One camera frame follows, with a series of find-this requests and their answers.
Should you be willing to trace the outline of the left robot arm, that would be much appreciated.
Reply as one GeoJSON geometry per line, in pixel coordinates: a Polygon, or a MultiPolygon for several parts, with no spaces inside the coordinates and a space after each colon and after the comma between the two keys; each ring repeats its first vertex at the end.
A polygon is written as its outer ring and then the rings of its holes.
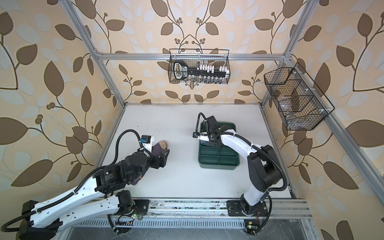
{"type": "Polygon", "coordinates": [[[91,171],[81,183],[50,200],[24,203],[22,215],[1,226],[3,233],[17,233],[18,240],[50,240],[58,232],[84,220],[107,216],[110,227],[118,234],[119,229],[112,216],[125,216],[132,219],[148,211],[149,201],[132,198],[127,185],[136,185],[150,168],[166,166],[170,153],[168,144],[160,141],[153,144],[152,136],[139,136],[139,149],[118,161],[115,155],[111,164],[91,171]]]}

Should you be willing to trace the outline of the purple sock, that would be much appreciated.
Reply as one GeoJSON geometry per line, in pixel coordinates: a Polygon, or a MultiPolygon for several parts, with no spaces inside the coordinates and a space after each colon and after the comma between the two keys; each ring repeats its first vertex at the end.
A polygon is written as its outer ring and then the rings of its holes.
{"type": "Polygon", "coordinates": [[[131,185],[133,185],[133,186],[136,185],[143,178],[143,176],[145,175],[145,173],[147,172],[147,170],[149,168],[154,168],[154,169],[161,168],[159,166],[160,152],[162,150],[166,150],[166,149],[168,149],[168,144],[167,144],[166,141],[160,141],[160,142],[158,142],[157,144],[155,144],[153,146],[153,148],[152,148],[152,156],[147,160],[145,170],[143,170],[138,177],[134,178],[134,181],[131,183],[131,185]]]}

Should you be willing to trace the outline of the green divided plastic tray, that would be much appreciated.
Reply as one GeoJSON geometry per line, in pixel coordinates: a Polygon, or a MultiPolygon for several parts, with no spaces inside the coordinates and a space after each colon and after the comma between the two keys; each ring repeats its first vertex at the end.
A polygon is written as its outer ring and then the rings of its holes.
{"type": "Polygon", "coordinates": [[[198,162],[204,169],[234,170],[240,164],[239,154],[228,146],[217,142],[200,140],[198,162]]]}

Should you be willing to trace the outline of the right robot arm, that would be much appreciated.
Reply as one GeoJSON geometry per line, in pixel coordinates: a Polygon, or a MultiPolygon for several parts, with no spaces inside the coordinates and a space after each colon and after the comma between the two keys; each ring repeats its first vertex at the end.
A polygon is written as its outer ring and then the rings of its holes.
{"type": "Polygon", "coordinates": [[[193,138],[199,140],[198,162],[201,168],[234,170],[240,158],[247,161],[251,184],[239,201],[227,201],[229,215],[259,218],[264,221],[245,225],[247,235],[257,235],[272,213],[271,192],[283,192],[288,180],[276,152],[270,145],[260,146],[236,132],[234,124],[218,122],[214,116],[198,114],[193,138]]]}

